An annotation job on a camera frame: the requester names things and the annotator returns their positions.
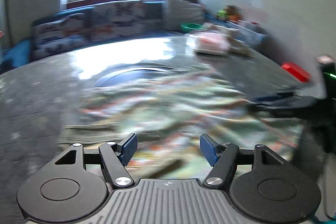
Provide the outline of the small butterfly cushion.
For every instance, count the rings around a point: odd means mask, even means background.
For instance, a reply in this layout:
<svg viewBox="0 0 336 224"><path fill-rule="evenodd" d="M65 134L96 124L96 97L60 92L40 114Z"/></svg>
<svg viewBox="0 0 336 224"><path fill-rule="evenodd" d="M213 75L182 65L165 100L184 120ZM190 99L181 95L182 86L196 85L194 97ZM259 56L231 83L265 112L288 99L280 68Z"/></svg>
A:
<svg viewBox="0 0 336 224"><path fill-rule="evenodd" d="M89 44L84 13L38 24L33 27L32 32L33 60L76 50Z"/></svg>

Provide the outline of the grey plain cushion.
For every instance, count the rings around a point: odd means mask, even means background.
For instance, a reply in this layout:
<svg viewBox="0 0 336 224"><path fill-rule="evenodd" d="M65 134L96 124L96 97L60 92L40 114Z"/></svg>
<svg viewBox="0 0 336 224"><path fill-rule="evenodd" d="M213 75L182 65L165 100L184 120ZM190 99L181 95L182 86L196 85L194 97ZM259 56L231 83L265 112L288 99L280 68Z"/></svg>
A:
<svg viewBox="0 0 336 224"><path fill-rule="evenodd" d="M203 24L203 7L185 0L162 0L163 26L168 31L179 31L182 23Z"/></svg>

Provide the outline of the pink white plastic bag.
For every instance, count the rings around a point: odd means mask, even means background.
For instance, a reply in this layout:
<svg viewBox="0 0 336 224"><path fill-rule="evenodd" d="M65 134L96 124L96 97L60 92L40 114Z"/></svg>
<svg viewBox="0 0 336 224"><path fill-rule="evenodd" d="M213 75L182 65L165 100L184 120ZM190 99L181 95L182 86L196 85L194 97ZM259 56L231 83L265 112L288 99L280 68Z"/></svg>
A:
<svg viewBox="0 0 336 224"><path fill-rule="evenodd" d="M225 34L214 31L200 32L195 36L196 53L224 56L230 50L230 42Z"/></svg>

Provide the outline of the green plastic basin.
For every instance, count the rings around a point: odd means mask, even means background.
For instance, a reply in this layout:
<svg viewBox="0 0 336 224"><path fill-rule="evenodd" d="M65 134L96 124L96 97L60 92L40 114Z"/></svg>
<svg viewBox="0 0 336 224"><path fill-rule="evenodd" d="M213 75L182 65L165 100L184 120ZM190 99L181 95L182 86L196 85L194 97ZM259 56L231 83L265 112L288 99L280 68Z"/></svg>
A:
<svg viewBox="0 0 336 224"><path fill-rule="evenodd" d="M182 23L181 24L181 31L185 34L191 32L191 31L195 31L195 30L199 30L201 29L202 25L201 24L197 24L197 23Z"/></svg>

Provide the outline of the black round induction cooker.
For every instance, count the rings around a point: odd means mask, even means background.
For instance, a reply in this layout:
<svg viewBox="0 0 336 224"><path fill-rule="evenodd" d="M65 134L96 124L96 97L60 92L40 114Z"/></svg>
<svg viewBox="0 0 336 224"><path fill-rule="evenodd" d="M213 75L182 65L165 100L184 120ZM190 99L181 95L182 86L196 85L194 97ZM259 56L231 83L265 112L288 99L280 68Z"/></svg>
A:
<svg viewBox="0 0 336 224"><path fill-rule="evenodd" d="M101 77L94 83L93 87L104 88L122 84L128 81L153 79L159 76L163 76L165 73L171 70L172 67L166 66L144 66L120 69Z"/></svg>

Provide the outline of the teddy bear green vest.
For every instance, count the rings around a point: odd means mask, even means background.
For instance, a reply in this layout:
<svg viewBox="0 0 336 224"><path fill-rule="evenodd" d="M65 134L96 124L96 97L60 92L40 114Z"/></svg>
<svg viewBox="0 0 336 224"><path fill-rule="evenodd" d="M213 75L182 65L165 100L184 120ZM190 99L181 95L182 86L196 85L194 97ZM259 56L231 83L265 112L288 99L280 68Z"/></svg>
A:
<svg viewBox="0 0 336 224"><path fill-rule="evenodd" d="M238 22L242 20L242 16L236 6L226 5L224 9L217 12L216 19L222 22Z"/></svg>

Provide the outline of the clear plastic storage box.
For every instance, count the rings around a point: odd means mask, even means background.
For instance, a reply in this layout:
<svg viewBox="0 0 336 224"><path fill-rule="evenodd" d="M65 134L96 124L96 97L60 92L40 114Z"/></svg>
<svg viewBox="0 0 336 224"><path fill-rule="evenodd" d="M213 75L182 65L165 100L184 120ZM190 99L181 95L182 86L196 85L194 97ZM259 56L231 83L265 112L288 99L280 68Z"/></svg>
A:
<svg viewBox="0 0 336 224"><path fill-rule="evenodd" d="M237 38L255 50L259 50L268 39L268 34L259 24L240 21L238 23L229 22L228 25L238 29Z"/></svg>

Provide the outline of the large butterfly cushion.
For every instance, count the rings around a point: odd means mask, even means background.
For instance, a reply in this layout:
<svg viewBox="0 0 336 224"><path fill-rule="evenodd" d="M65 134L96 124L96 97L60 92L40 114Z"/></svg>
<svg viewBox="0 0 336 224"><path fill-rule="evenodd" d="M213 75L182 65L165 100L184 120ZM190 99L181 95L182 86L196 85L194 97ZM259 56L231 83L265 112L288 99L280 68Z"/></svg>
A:
<svg viewBox="0 0 336 224"><path fill-rule="evenodd" d="M102 42L143 34L146 7L143 0L114 1L92 11L91 41Z"/></svg>

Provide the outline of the blue corner sofa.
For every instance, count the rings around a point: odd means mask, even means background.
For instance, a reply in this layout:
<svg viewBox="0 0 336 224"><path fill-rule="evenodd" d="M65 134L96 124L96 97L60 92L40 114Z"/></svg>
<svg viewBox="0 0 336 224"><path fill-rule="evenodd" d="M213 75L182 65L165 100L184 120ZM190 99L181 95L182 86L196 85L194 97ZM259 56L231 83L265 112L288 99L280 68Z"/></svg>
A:
<svg viewBox="0 0 336 224"><path fill-rule="evenodd" d="M118 38L118 39L110 39L102 42L92 42L91 41L91 26L92 26L92 11L93 8L96 5L76 8L76 9L70 9L63 12L60 12L58 14L54 14L51 16L47 16L45 18L38 19L34 21L31 25L31 35L28 38L25 38L21 40L16 46L11 48L10 50L3 51L1 54L1 57L3 59L2 66L5 68L5 70L10 70L14 68L21 67L23 65L28 64L31 61L36 61L32 59L32 37L33 32L32 29L34 26L42 23L52 22L61 18L64 18L67 15L76 14L76 13L84 13L85 14L85 22L87 25L87 36L89 39L89 44L85 47L91 47L99 44L104 43L112 43L112 42L119 42L122 40L127 39L139 39L139 38L151 38L151 37L160 37L160 36L169 36L169 35L175 35L180 34L181 28L179 31L168 31L165 30L163 26L163 16L162 16L162 4L163 1L146 1L143 0L146 7L145 12L145 31L143 34L135 35L135 36L129 36L125 38Z"/></svg>

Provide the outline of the red plastic stool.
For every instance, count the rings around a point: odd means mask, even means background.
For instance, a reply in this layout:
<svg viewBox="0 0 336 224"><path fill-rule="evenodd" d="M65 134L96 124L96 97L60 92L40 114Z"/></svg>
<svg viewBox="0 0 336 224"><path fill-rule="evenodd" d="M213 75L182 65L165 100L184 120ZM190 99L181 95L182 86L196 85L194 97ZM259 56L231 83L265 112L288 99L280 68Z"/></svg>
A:
<svg viewBox="0 0 336 224"><path fill-rule="evenodd" d="M284 63L281 67L302 83L310 81L310 74L295 63Z"/></svg>

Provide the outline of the colourful patterned children's garment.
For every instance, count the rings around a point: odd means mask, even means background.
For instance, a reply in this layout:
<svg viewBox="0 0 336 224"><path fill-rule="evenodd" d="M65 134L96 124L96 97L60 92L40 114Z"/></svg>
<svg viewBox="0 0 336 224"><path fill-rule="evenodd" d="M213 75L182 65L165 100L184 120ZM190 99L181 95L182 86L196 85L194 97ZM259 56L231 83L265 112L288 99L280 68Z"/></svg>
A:
<svg viewBox="0 0 336 224"><path fill-rule="evenodd" d="M127 166L134 178L204 178L210 166L199 148L202 134L245 149L265 144L290 160L302 123L251 114L247 103L228 81L207 72L91 88L70 107L59 145L96 148L135 133L138 149Z"/></svg>

